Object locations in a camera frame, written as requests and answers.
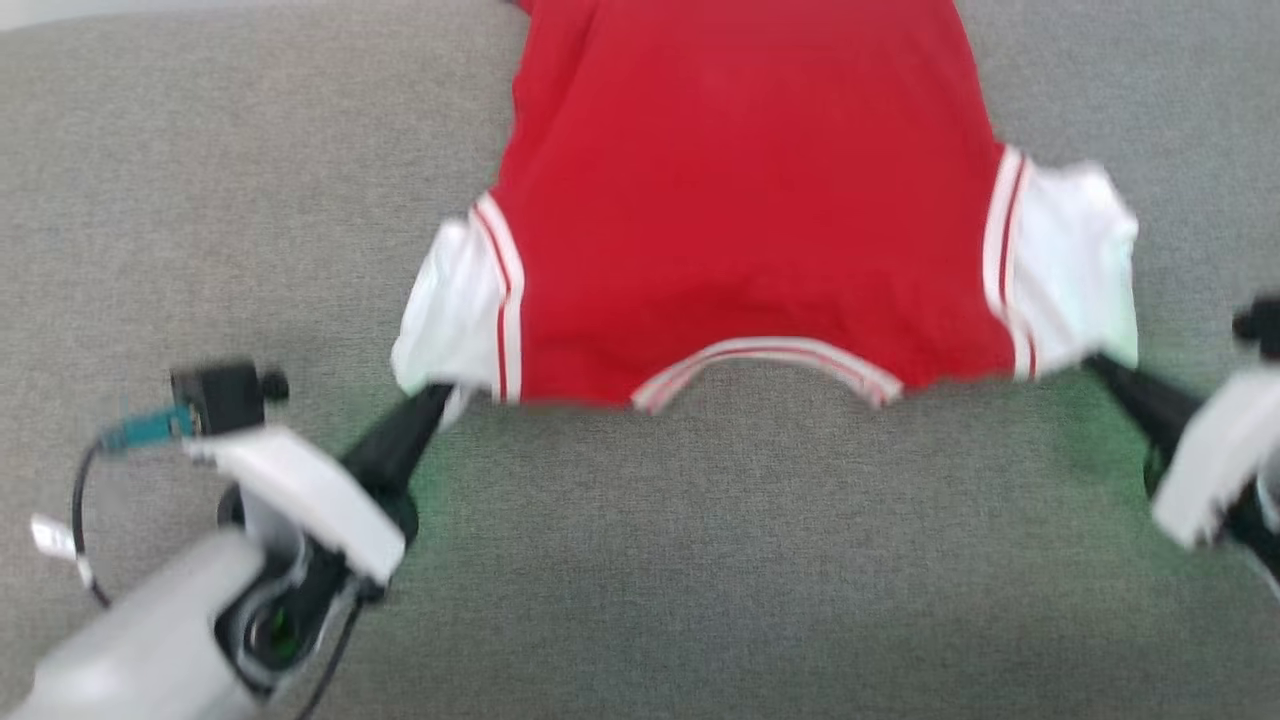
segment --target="jersey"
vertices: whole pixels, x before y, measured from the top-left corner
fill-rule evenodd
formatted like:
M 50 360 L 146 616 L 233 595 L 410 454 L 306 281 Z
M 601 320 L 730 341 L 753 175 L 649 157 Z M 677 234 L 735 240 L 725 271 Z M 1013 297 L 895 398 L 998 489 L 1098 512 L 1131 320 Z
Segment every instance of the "jersey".
M 708 364 L 874 405 L 1137 360 L 1132 213 L 993 135 L 950 0 L 526 0 L 497 182 L 393 348 L 504 402 L 659 410 Z

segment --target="black cable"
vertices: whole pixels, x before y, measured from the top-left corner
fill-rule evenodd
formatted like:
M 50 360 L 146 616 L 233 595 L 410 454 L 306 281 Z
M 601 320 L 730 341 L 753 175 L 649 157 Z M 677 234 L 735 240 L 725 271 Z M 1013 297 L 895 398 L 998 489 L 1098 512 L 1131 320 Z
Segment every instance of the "black cable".
M 84 451 L 79 471 L 76 473 L 76 487 L 72 489 L 72 541 L 76 543 L 76 566 L 81 573 L 84 588 L 104 609 L 111 607 L 111 598 L 102 592 L 97 578 L 88 565 L 88 551 L 84 547 L 84 486 L 88 483 L 88 470 L 97 455 L 105 450 L 102 441 L 95 442 Z
M 342 633 L 338 635 L 338 642 L 333 646 L 333 655 L 329 656 L 329 664 L 325 665 L 324 673 L 320 674 L 316 689 L 311 691 L 311 700 L 307 701 L 306 707 L 303 707 L 302 712 L 298 714 L 297 720 L 310 720 L 315 714 L 316 707 L 320 706 L 320 701 L 324 700 L 324 692 L 329 689 L 329 683 L 333 682 L 333 676 L 338 673 L 338 664 L 342 662 L 342 656 L 347 652 L 347 643 L 351 642 L 351 632 L 356 629 L 356 620 L 360 620 L 360 612 L 364 609 L 365 601 L 356 598 L 356 603 L 351 607 L 351 612 L 347 614 L 347 621 L 342 625 Z

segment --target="teal connector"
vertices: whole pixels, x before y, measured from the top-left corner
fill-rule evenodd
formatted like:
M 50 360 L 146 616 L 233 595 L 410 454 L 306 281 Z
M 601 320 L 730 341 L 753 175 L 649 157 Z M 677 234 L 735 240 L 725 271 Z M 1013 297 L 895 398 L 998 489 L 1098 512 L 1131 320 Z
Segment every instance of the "teal connector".
M 150 415 L 129 418 L 102 433 L 101 446 L 108 452 L 124 452 L 195 434 L 191 407 L 175 405 Z

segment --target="red and white striped trim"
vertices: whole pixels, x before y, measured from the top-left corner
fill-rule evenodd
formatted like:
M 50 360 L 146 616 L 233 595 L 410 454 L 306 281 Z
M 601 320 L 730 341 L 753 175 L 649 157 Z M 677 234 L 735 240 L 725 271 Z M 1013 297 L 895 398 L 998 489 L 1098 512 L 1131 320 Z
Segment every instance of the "red and white striped trim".
M 996 188 L 987 213 L 987 231 L 982 247 L 982 284 L 991 314 L 1009 331 L 1014 343 L 1014 377 L 1036 377 L 1036 341 L 1030 324 L 1012 302 L 1010 288 L 1015 282 L 1021 196 L 1027 187 L 1030 161 L 1016 149 L 1005 147 L 996 173 Z
M 471 210 L 498 259 L 502 275 L 502 304 L 498 306 L 498 400 L 518 402 L 521 388 L 520 306 L 525 297 L 525 265 L 511 236 L 507 218 L 489 193 L 480 196 Z
M 646 413 L 659 413 L 703 368 L 732 359 L 777 360 L 822 370 L 877 407 L 902 395 L 902 382 L 891 373 L 826 342 L 806 337 L 741 337 L 704 347 L 658 373 L 631 393 L 631 404 Z

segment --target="red stripe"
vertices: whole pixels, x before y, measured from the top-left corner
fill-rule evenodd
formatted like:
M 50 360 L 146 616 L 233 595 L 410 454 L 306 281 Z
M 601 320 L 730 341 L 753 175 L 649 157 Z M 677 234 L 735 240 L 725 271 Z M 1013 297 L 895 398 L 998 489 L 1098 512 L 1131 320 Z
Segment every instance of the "red stripe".
M 498 241 L 494 240 L 493 227 L 489 225 L 489 220 L 480 211 L 480 205 L 475 206 L 476 218 L 480 219 L 480 225 L 484 228 L 485 237 L 489 238 L 489 246 L 493 247 L 493 255 L 498 259 L 498 269 L 502 272 L 502 304 L 498 305 L 498 400 L 500 402 L 507 401 L 507 304 L 511 301 L 511 275 L 507 274 L 507 264 L 502 260 L 502 251 L 498 249 Z
M 663 405 L 666 405 L 667 401 L 669 401 L 671 397 L 676 392 L 680 391 L 680 388 L 685 387 L 689 383 L 690 378 L 692 378 L 692 375 L 695 373 L 698 373 L 699 370 L 701 370 L 704 366 L 707 366 L 708 364 L 710 364 L 714 360 L 723 360 L 726 357 L 732 357 L 735 355 L 753 355 L 753 354 L 758 354 L 758 352 L 776 352 L 778 355 L 797 355 L 797 356 L 801 356 L 801 357 L 809 357 L 812 360 L 817 360 L 819 364 L 829 368 L 836 374 L 856 380 L 858 384 L 861 386 L 863 389 L 865 389 L 867 392 L 869 392 L 872 395 L 872 397 L 877 402 L 879 402 L 879 404 L 884 402 L 884 391 L 883 391 L 883 388 L 876 386 L 870 379 L 868 379 L 868 378 L 863 377 L 861 374 L 854 372 L 851 368 L 841 365 L 840 363 L 832 360 L 831 357 L 827 357 L 826 355 L 822 355 L 819 352 L 814 352 L 812 350 L 797 350 L 797 348 L 794 348 L 794 347 L 760 346 L 760 347 L 740 347 L 740 348 L 735 348 L 735 350 L 722 350 L 719 352 L 713 352 L 712 355 L 708 355 L 707 357 L 699 359 L 692 365 L 690 365 L 690 366 L 685 368 L 684 370 L 681 370 L 680 373 L 676 373 L 675 375 L 667 378 L 667 382 L 662 383 L 658 387 L 658 389 L 653 395 L 653 400 L 648 404 L 648 406 L 649 407 L 662 407 Z
M 1023 172 L 1027 169 L 1027 158 L 1023 156 L 1018 161 L 1018 177 L 1014 178 L 1014 192 L 1009 197 L 1009 213 L 1005 215 L 1005 238 L 1004 245 L 1000 250 L 1000 302 L 1005 306 L 1005 319 L 1009 322 L 1010 329 L 1021 331 L 1027 336 L 1028 352 L 1028 377 L 1036 377 L 1036 338 L 1032 336 L 1030 328 L 1025 327 L 1021 318 L 1015 318 L 1012 313 L 1009 311 L 1009 254 L 1011 252 L 1011 245 L 1014 242 L 1014 209 L 1018 208 L 1019 196 L 1023 190 Z

